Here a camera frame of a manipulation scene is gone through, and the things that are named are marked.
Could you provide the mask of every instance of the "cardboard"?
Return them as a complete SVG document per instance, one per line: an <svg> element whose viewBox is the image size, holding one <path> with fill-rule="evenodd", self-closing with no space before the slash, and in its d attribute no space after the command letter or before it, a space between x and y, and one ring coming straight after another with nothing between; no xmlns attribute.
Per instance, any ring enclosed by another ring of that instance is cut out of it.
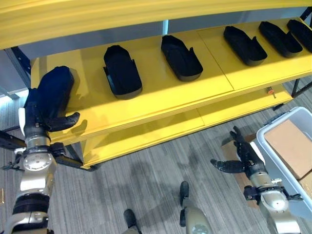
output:
<svg viewBox="0 0 312 234"><path fill-rule="evenodd" d="M296 179L312 169L312 141L290 120L268 131L264 138Z"/></svg>
<svg viewBox="0 0 312 234"><path fill-rule="evenodd" d="M253 139L255 139L255 134L252 135L248 135L245 137L245 140L247 142L252 141ZM234 146L234 141L230 141L229 143L221 146L221 149L223 151L223 154L226 158L226 160L238 160L237 155L236 155L236 147ZM247 178L245 173L239 173L239 174L233 174L235 179L237 180L237 183L242 191L242 196L244 197L244 188L247 185L251 185L252 183L250 182L250 180ZM259 208L259 206L257 205L256 201L248 201L247 202L249 207L252 208Z"/></svg>
<svg viewBox="0 0 312 234"><path fill-rule="evenodd" d="M303 177L299 183L312 199L312 172L309 172L305 177Z"/></svg>

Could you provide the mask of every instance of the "robotic hand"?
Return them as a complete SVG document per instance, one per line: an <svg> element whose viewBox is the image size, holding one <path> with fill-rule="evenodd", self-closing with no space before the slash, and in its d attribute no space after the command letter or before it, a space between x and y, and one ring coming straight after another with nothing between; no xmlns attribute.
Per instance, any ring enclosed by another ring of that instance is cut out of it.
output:
<svg viewBox="0 0 312 234"><path fill-rule="evenodd" d="M69 68L62 66L47 73L38 89L29 90L22 128L27 146L15 150L24 158L24 174L4 234L54 233L47 229L47 211L56 171L55 158L65 155L65 149L61 143L50 145L48 132L64 130L77 123L79 113L61 116L73 83Z"/></svg>
<svg viewBox="0 0 312 234"><path fill-rule="evenodd" d="M279 234L300 234L299 226L289 211L289 200L302 200L300 195L290 196L281 184L281 179L271 180L263 161L258 157L249 143L246 142L240 130L235 126L235 132L230 131L235 140L237 161L210 162L220 171L226 173L245 173L252 186L246 186L246 200L256 200L268 223L273 223Z"/></svg>

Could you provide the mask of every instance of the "gray wall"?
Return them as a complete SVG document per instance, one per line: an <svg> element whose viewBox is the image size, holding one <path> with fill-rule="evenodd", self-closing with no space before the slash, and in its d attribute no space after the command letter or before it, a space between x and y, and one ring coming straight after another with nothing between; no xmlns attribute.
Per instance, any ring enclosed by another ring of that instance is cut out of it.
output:
<svg viewBox="0 0 312 234"><path fill-rule="evenodd" d="M174 19L169 21L168 33L240 22L297 17L305 9L305 7L281 8ZM49 39L22 45L20 48L30 59L34 59L69 50L161 34L162 22L153 22ZM4 51L0 51L0 86L8 91L24 88Z"/></svg>

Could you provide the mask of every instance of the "yellow shelf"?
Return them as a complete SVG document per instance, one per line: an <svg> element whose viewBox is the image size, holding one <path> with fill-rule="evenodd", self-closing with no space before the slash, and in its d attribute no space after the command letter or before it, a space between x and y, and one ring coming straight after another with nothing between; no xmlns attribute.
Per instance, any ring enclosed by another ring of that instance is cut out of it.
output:
<svg viewBox="0 0 312 234"><path fill-rule="evenodd" d="M288 20L273 22L281 26ZM238 27L252 36L250 32L256 34L258 24ZM37 87L41 77L56 66L72 68L75 78L66 112L80 112L80 120L71 129L51 133L52 141L72 144L213 103L218 105L226 99L312 74L312 54L306 49L297 57L283 58L261 36L258 39L269 55L267 61L257 67L245 66L225 44L223 30L224 27L217 27L173 34L194 48L204 68L199 79L187 83L179 81L167 64L160 50L161 37L119 43L136 61L143 84L142 93L131 100L114 97L103 71L103 55L111 44L37 58L32 65L32 87Z"/></svg>
<svg viewBox="0 0 312 234"><path fill-rule="evenodd" d="M103 70L103 55L111 44L36 59L31 71L33 87L37 87L39 78L56 66L75 69L72 70L75 84L67 112L80 112L80 120L77 127L51 133L52 141L71 144L159 119L163 114L171 116L187 108L194 109L194 102L233 90L196 31L175 36L187 47L194 48L204 67L201 76L194 82L179 81L161 52L161 37L119 43L135 60L142 80L142 93L131 100L118 100L110 90Z"/></svg>
<svg viewBox="0 0 312 234"><path fill-rule="evenodd" d="M258 90L196 110L166 117L82 142L83 168L174 139L231 119L286 103L292 99L282 85L274 86L276 98Z"/></svg>
<svg viewBox="0 0 312 234"><path fill-rule="evenodd" d="M1 0L0 49L139 23L310 5L311 0Z"/></svg>
<svg viewBox="0 0 312 234"><path fill-rule="evenodd" d="M292 100L283 85L275 85L273 89L276 98L267 94L266 89L260 89L197 110L204 121L204 125L210 127Z"/></svg>
<svg viewBox="0 0 312 234"><path fill-rule="evenodd" d="M289 19L270 20L284 32L288 32ZM215 60L235 90L253 88L259 85L281 83L290 79L301 78L312 74L312 54L305 47L294 58L284 58L261 35L258 27L260 22L235 24L250 38L256 36L258 42L267 52L268 57L262 64L255 67L245 65L234 53L223 37L225 26L208 28L198 31L213 54Z"/></svg>

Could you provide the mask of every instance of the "plastic storage bin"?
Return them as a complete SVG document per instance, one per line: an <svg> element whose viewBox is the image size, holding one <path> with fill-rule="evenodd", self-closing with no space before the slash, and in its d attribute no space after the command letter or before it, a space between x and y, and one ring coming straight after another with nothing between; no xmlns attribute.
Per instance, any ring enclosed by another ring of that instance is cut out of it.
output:
<svg viewBox="0 0 312 234"><path fill-rule="evenodd" d="M280 178L290 195L301 194L303 201L290 201L290 211L293 215L312 220L312 200L274 152L264 138L264 134L286 120L290 120L310 140L312 140L312 114L304 107L294 107L271 123L267 124L257 132L256 145L259 147L266 162L266 168L271 179Z"/></svg>

